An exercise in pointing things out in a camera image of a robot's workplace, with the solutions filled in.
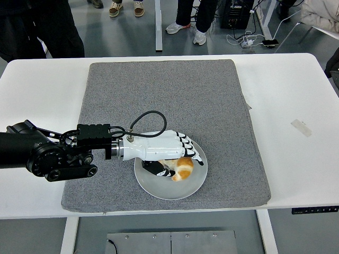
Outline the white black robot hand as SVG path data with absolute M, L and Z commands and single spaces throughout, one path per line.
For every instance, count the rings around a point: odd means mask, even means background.
M 139 158 L 143 169 L 178 182 L 187 179 L 194 169 L 195 160 L 200 166 L 204 162 L 193 141 L 183 133 L 164 131 L 158 136 L 148 132 L 145 137 L 135 136 L 132 141 L 125 135 L 120 140 L 119 156 L 122 160 Z

